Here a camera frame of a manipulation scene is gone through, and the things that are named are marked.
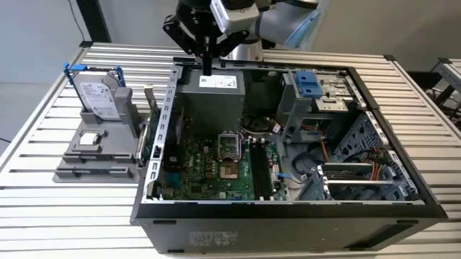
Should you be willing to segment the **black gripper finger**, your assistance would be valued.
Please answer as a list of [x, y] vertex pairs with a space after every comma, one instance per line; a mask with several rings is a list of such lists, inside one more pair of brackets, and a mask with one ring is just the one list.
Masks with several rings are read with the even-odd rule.
[[237, 31], [232, 33], [221, 42], [218, 42], [220, 33], [214, 32], [209, 38], [209, 75], [212, 75], [213, 61], [218, 57], [228, 56], [236, 47], [249, 37], [250, 32], [248, 30]]
[[201, 59], [202, 74], [210, 75], [210, 58], [206, 54], [205, 43], [197, 42], [181, 27], [177, 15], [169, 15], [163, 22], [163, 31], [188, 54], [194, 54]]

